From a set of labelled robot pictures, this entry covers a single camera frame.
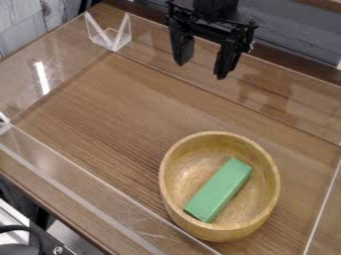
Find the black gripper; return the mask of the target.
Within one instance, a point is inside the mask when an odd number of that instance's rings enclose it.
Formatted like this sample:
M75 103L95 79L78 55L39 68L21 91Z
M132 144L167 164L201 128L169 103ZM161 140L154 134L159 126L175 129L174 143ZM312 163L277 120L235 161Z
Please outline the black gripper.
M238 0L167 0L174 61L193 57L194 36L221 44L213 73L219 80L234 70L241 52L253 47L255 20L238 10Z

